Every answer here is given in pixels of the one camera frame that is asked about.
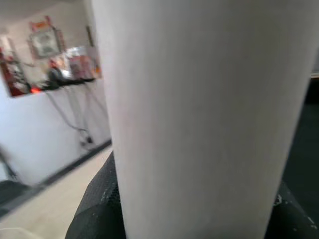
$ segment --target framed picture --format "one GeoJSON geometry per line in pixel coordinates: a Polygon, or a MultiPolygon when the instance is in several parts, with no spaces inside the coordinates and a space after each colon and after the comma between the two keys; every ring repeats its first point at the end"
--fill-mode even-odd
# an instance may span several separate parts
{"type": "Polygon", "coordinates": [[[31,34],[30,43],[36,59],[48,58],[61,53],[58,34],[53,27],[31,34]]]}

